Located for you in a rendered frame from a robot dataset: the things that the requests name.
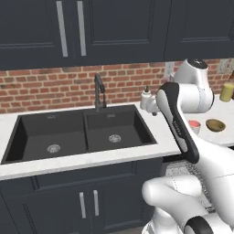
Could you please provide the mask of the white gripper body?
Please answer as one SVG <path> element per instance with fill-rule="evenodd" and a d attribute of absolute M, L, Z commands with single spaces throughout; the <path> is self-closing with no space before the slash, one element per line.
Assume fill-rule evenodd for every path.
<path fill-rule="evenodd" d="M 150 113 L 159 112 L 159 108 L 156 103 L 156 96 L 152 95 L 146 105 L 146 110 Z"/>

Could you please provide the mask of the red cup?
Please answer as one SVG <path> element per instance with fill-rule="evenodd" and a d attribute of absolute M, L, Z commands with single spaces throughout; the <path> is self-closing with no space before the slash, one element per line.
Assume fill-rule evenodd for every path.
<path fill-rule="evenodd" d="M 189 123 L 189 126 L 191 127 L 191 129 L 194 131 L 194 133 L 199 134 L 200 127 L 201 127 L 200 122 L 195 121 L 195 120 L 189 120 L 188 123 Z"/>

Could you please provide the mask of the dishwasher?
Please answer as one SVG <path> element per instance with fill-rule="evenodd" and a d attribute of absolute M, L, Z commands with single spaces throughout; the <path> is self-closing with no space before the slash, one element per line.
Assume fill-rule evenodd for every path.
<path fill-rule="evenodd" d="M 186 161 L 181 154 L 166 156 L 163 158 L 161 176 L 196 176 L 201 183 L 202 193 L 198 197 L 200 203 L 205 207 L 208 213 L 215 213 L 211 198 L 204 184 L 203 177 L 197 171 L 194 165 Z"/>

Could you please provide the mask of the olive brown bowl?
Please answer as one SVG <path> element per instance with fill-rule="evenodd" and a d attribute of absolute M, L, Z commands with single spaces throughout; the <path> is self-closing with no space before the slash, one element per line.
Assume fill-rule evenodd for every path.
<path fill-rule="evenodd" d="M 226 124 L 218 119 L 206 120 L 206 126 L 212 132 L 221 132 L 226 128 Z"/>

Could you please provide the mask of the dark base cupboard door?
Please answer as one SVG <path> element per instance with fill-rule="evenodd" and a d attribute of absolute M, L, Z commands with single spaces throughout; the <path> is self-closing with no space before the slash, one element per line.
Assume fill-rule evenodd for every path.
<path fill-rule="evenodd" d="M 144 226 L 154 213 L 154 208 L 145 203 L 142 195 L 142 186 L 146 180 L 147 176 L 132 176 L 91 186 L 92 234 L 108 234 Z M 98 190 L 99 194 L 98 217 L 94 213 L 93 190 Z"/>
<path fill-rule="evenodd" d="M 86 218 L 82 218 L 80 192 Z M 32 195 L 7 198 L 6 204 L 19 234 L 91 234 L 86 188 L 52 188 Z"/>

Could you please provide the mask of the white soap dispenser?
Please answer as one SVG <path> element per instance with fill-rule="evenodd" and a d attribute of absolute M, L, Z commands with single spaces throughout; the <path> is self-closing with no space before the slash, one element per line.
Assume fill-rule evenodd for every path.
<path fill-rule="evenodd" d="M 140 103 L 140 108 L 141 109 L 145 109 L 146 108 L 146 104 L 148 102 L 148 100 L 150 99 L 150 97 L 152 96 L 149 87 L 146 86 L 141 94 L 141 103 Z"/>

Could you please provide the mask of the black tap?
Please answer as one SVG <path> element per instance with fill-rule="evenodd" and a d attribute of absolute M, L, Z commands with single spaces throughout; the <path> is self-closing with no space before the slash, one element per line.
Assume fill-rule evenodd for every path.
<path fill-rule="evenodd" d="M 101 76 L 99 73 L 95 74 L 95 110 L 98 112 L 101 108 L 106 107 L 106 100 L 100 101 L 100 93 L 105 94 L 105 87 L 102 83 Z"/>

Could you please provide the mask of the yellow green jar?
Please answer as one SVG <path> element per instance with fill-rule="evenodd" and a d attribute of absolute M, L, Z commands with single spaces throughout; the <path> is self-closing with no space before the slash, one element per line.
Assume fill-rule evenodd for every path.
<path fill-rule="evenodd" d="M 221 101 L 230 101 L 233 93 L 234 85 L 232 83 L 224 83 L 219 99 Z"/>

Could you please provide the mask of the black double sink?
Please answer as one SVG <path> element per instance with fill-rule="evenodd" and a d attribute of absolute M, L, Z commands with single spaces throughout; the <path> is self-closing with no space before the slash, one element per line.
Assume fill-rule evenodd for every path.
<path fill-rule="evenodd" d="M 155 144 L 132 105 L 20 115 L 2 163 L 56 158 Z"/>

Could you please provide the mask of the dark false drawer front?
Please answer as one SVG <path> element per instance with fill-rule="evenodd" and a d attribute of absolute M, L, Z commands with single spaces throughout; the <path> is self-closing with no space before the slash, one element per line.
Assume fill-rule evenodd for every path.
<path fill-rule="evenodd" d="M 102 180 L 125 178 L 136 175 L 136 163 L 126 162 L 114 165 L 102 165 L 96 167 L 76 169 L 66 172 L 52 173 L 46 175 L 34 175 L 30 182 L 35 191 L 82 185 Z"/>

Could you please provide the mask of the white wall socket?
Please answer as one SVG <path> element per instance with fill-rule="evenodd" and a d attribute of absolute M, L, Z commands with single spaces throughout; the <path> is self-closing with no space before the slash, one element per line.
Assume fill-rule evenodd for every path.
<path fill-rule="evenodd" d="M 169 78 L 170 75 L 174 72 L 175 63 L 174 61 L 167 61 L 165 63 L 165 77 Z"/>

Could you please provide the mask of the dark wall cupboard door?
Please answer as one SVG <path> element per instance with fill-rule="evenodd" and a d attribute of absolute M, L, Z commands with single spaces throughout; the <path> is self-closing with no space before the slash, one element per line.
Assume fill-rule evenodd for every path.
<path fill-rule="evenodd" d="M 77 1 L 83 2 L 87 55 L 80 53 Z M 74 0 L 77 63 L 83 66 L 164 59 L 171 0 Z"/>
<path fill-rule="evenodd" d="M 234 0 L 172 0 L 165 60 L 233 59 Z"/>
<path fill-rule="evenodd" d="M 56 1 L 62 1 L 68 57 L 62 55 Z M 0 70 L 74 64 L 68 0 L 0 0 Z"/>

